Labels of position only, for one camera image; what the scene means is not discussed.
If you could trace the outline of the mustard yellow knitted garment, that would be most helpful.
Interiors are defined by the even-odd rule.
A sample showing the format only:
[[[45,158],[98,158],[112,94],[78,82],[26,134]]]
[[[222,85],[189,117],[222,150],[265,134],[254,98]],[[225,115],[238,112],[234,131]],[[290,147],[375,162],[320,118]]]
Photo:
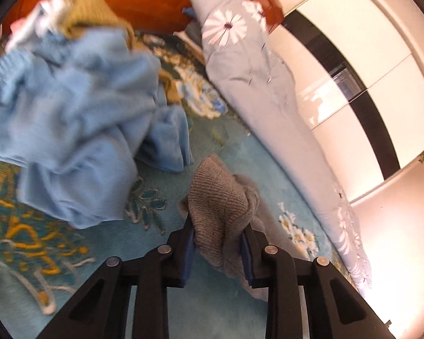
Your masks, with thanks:
[[[67,11],[57,24],[59,32],[68,39],[79,39],[89,28],[122,28],[131,51],[150,50],[135,37],[131,23],[117,16],[106,0],[63,0]]]

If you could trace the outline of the teal floral blanket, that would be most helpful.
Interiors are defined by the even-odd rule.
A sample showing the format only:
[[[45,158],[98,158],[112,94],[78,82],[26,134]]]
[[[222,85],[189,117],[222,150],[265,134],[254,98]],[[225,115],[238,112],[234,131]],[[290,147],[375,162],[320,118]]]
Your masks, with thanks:
[[[204,66],[181,39],[139,34],[178,81],[182,94],[213,99],[218,117],[188,109],[195,162],[217,154],[235,174],[251,178],[293,250],[306,260],[325,256],[340,271],[341,257],[283,169],[225,107]],[[139,164],[138,176],[119,221],[76,230],[21,204],[18,167],[0,162],[0,320],[14,338],[35,338],[72,294],[110,256],[144,256],[183,226],[178,203],[194,174],[169,174]],[[168,293],[172,338],[262,338],[267,306],[238,282],[196,255],[191,277]]]

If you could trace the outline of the grey knitted sweater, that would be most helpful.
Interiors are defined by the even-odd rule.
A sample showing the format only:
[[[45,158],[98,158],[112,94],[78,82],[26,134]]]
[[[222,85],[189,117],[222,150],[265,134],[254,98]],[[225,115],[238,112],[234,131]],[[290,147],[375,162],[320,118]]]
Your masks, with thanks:
[[[234,175],[216,154],[197,167],[187,196],[178,203],[182,217],[190,216],[200,254],[217,270],[238,279],[253,298],[267,301],[266,288],[251,288],[244,277],[240,236],[247,225],[265,234],[268,242],[304,259],[281,223],[270,213],[253,180]]]

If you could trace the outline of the light blue floral quilt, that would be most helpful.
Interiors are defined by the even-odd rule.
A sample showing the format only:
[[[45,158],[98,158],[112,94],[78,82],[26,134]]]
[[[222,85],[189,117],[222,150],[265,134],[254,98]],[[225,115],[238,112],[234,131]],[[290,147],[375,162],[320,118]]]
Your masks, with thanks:
[[[355,285],[365,288],[371,272],[358,219],[298,111],[293,73],[269,43],[262,5],[251,0],[190,3],[211,83],[287,173]]]

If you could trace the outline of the white pink garment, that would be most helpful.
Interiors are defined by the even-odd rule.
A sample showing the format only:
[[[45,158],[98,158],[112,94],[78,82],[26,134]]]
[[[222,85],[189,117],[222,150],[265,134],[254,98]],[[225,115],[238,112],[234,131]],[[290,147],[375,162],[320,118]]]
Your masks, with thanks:
[[[11,24],[5,51],[42,39],[47,32],[59,34],[71,9],[72,2],[68,0],[40,0],[26,17]]]

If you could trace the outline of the white black glossy wardrobe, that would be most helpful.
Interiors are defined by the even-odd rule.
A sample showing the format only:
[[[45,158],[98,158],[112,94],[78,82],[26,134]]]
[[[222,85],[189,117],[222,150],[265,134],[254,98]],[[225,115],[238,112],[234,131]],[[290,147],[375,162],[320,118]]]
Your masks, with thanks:
[[[414,0],[280,0],[272,42],[349,201],[424,151],[424,13]]]

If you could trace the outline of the light blue garment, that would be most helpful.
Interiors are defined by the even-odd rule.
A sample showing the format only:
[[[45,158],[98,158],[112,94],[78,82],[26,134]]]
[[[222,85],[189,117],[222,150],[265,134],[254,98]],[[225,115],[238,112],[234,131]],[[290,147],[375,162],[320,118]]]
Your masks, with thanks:
[[[137,162],[171,172],[193,162],[159,60],[126,38],[121,28],[48,34],[0,57],[0,160],[22,168],[22,203],[77,229],[122,218]]]

